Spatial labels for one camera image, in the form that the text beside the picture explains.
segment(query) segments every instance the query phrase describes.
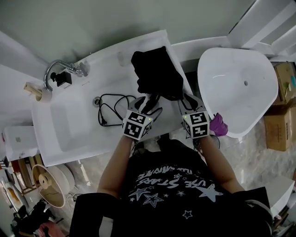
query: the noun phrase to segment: chrome faucet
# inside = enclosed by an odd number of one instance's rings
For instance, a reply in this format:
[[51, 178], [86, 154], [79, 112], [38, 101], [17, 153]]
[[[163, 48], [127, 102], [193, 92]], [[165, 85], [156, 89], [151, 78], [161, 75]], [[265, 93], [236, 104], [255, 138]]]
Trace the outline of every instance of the chrome faucet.
[[87, 76], [87, 68], [83, 63], [79, 63], [78, 67], [74, 66], [74, 64], [67, 64], [61, 60], [55, 60], [53, 62], [51, 62], [51, 64], [47, 67], [45, 74], [44, 74], [44, 78], [43, 78], [43, 84], [44, 87], [48, 90], [48, 91], [52, 91], [52, 87], [48, 84], [48, 74], [49, 71], [51, 70], [52, 67], [54, 67], [55, 65], [60, 65], [66, 69], [68, 69], [68, 71], [70, 73], [76, 74], [78, 77], [82, 77], [82, 76]]

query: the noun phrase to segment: sink drain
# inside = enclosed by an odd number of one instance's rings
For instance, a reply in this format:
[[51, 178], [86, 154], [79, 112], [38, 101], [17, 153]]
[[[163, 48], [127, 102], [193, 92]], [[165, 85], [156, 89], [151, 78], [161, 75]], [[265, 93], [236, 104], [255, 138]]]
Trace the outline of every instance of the sink drain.
[[100, 101], [100, 97], [95, 97], [93, 100], [92, 100], [92, 105], [95, 106], [95, 107], [99, 107], [100, 104], [101, 104], [101, 101]]

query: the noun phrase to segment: forearm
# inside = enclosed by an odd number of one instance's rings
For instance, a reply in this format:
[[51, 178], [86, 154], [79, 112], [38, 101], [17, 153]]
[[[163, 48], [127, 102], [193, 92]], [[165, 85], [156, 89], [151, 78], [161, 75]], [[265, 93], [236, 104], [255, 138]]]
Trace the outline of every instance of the forearm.
[[133, 140], [122, 136], [99, 182], [98, 192], [119, 198]]
[[201, 138], [200, 146], [208, 168], [216, 181], [231, 193], [242, 191], [243, 188], [237, 182], [234, 171], [214, 144], [213, 139], [210, 136]]

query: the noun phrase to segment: sink basin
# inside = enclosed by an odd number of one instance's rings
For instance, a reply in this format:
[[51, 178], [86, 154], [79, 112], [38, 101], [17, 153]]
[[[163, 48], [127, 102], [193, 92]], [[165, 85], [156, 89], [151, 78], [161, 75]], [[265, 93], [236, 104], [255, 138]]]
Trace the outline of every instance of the sink basin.
[[[102, 127], [98, 123], [99, 108], [93, 99], [103, 94], [124, 94], [135, 97], [138, 93], [138, 77], [130, 60], [135, 51], [148, 51], [166, 46], [167, 52], [184, 79], [183, 89], [191, 93], [180, 63], [167, 39], [166, 31], [157, 31], [121, 42], [84, 58], [89, 67], [87, 77], [72, 76], [73, 84], [66, 89], [53, 83], [50, 103], [35, 102], [32, 117], [38, 146], [45, 166], [57, 165], [86, 157], [106, 153], [115, 149], [122, 136], [121, 126]], [[104, 103], [114, 106], [119, 97], [104, 96]], [[161, 97], [159, 104], [163, 112], [144, 137], [149, 139], [180, 128], [181, 116], [176, 101]], [[122, 100], [117, 111], [125, 117], [127, 103]], [[121, 123], [106, 106], [102, 108], [108, 124]]]
[[222, 115], [229, 137], [246, 135], [278, 95], [272, 64], [253, 50], [209, 49], [199, 60], [197, 77], [209, 116]]

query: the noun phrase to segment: t-shirt sleeve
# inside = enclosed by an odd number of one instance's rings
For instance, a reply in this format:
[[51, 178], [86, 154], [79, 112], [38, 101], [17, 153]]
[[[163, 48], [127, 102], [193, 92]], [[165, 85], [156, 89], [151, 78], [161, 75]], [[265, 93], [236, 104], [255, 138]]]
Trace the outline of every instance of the t-shirt sleeve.
[[106, 193], [78, 196], [70, 227], [70, 236], [110, 237], [119, 200]]
[[244, 213], [250, 218], [252, 226], [258, 226], [261, 236], [271, 236], [273, 218], [265, 187], [232, 194], [244, 206]]

